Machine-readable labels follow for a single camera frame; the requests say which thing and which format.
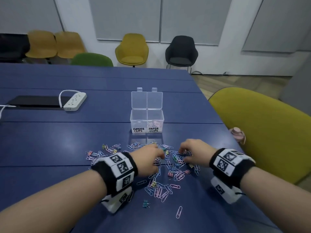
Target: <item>wall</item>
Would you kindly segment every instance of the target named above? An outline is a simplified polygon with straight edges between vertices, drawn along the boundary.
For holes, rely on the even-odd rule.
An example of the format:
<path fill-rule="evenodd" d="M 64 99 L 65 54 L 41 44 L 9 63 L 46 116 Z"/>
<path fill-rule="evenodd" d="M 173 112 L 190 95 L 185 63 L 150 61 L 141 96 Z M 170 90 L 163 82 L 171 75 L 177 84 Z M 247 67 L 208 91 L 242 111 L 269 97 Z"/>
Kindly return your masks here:
<path fill-rule="evenodd" d="M 88 52 L 104 54 L 112 59 L 115 66 L 123 66 L 115 57 L 119 42 L 96 40 L 88 0 L 56 0 L 56 3 L 65 30 L 78 32 Z M 294 75 L 309 56 L 308 52 L 241 52 L 261 3 L 262 0 L 233 0 L 219 46 L 197 45 L 199 57 L 192 71 L 204 74 L 223 74 L 226 71 L 237 75 Z M 148 46 L 149 57 L 141 67 L 165 68 L 168 44 L 148 43 Z"/>

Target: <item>label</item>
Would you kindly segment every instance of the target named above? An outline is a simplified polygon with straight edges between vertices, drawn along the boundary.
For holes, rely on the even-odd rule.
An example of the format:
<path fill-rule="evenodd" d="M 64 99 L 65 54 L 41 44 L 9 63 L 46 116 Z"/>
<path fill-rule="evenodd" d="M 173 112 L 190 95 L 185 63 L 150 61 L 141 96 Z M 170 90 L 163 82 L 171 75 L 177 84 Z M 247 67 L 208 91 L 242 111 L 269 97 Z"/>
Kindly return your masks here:
<path fill-rule="evenodd" d="M 133 128 L 134 132 L 146 132 L 145 128 Z"/>
<path fill-rule="evenodd" d="M 159 128 L 158 127 L 149 127 L 149 132 L 159 132 Z"/>

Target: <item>pink bottle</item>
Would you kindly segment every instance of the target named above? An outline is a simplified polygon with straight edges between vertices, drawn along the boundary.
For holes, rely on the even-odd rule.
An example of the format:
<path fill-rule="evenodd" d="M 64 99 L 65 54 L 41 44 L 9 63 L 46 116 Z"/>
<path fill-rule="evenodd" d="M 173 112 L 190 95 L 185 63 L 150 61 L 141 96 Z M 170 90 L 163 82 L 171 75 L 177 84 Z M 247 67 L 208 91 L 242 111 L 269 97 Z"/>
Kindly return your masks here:
<path fill-rule="evenodd" d="M 231 132 L 231 134 L 233 135 L 234 139 L 241 143 L 242 145 L 245 144 L 246 141 L 246 137 L 243 131 L 241 131 L 241 129 L 239 129 L 238 127 L 234 127 L 229 129 L 229 131 Z"/>

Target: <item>gray panel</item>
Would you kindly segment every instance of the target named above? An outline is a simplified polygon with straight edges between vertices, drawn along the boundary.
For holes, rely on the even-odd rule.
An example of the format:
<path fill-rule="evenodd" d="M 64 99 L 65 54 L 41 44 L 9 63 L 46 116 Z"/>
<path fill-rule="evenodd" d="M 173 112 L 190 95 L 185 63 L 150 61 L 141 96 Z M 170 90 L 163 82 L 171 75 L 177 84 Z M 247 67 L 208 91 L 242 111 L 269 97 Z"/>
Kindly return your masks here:
<path fill-rule="evenodd" d="M 62 31 L 54 0 L 0 0 L 0 33 Z"/>
<path fill-rule="evenodd" d="M 186 35 L 197 44 L 218 45 L 232 0 L 163 0 L 161 42 Z"/>
<path fill-rule="evenodd" d="M 295 52 L 310 19 L 311 0 L 263 0 L 243 50 Z"/>
<path fill-rule="evenodd" d="M 280 100 L 311 116 L 311 56 L 282 90 Z"/>
<path fill-rule="evenodd" d="M 306 35 L 304 41 L 299 46 L 299 50 L 310 50 L 311 51 L 311 31 Z"/>
<path fill-rule="evenodd" d="M 89 0 L 97 39 L 122 40 L 140 33 L 159 41 L 161 0 Z"/>

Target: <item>power strip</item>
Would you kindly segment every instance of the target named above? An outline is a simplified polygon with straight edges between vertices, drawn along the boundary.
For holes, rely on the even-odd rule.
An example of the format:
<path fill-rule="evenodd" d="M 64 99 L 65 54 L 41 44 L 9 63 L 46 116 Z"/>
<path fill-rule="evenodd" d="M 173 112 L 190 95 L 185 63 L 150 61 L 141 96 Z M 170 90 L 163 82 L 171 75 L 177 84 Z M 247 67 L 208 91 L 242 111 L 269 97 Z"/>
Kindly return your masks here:
<path fill-rule="evenodd" d="M 64 107 L 63 107 L 64 110 L 65 111 L 77 111 L 80 108 L 80 106 L 82 105 L 82 103 L 85 101 L 86 97 L 87 97 L 86 93 L 77 92 L 64 105 Z"/>

